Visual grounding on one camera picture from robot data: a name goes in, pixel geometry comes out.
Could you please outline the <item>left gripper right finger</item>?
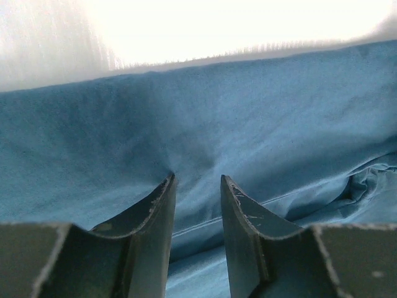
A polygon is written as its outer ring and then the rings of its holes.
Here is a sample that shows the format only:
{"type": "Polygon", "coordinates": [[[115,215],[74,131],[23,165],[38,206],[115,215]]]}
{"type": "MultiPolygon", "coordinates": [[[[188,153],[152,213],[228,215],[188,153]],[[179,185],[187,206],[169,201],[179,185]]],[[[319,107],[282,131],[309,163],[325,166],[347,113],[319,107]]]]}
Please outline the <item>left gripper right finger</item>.
{"type": "Polygon", "coordinates": [[[302,228],[221,177],[232,297],[395,297],[396,225],[302,228]]]}

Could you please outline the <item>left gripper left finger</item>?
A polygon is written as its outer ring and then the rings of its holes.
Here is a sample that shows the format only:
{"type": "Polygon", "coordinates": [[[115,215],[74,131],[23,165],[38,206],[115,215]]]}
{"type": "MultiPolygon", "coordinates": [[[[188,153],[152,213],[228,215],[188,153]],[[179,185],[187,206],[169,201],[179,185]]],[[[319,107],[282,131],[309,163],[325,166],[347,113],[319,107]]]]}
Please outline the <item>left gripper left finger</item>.
{"type": "Polygon", "coordinates": [[[176,206],[170,174],[90,230],[69,222],[1,224],[2,297],[164,297],[176,206]]]}

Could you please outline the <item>dark blue t shirt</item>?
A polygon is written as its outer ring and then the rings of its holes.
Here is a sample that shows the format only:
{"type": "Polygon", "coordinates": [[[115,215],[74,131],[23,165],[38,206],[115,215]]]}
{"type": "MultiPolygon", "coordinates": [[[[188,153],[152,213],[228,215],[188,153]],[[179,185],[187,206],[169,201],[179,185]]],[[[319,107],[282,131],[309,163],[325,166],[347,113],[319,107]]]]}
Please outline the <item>dark blue t shirt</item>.
{"type": "Polygon", "coordinates": [[[220,178],[277,215],[396,222],[396,42],[1,94],[1,220],[91,228],[176,175],[167,297],[229,297],[220,178]]]}

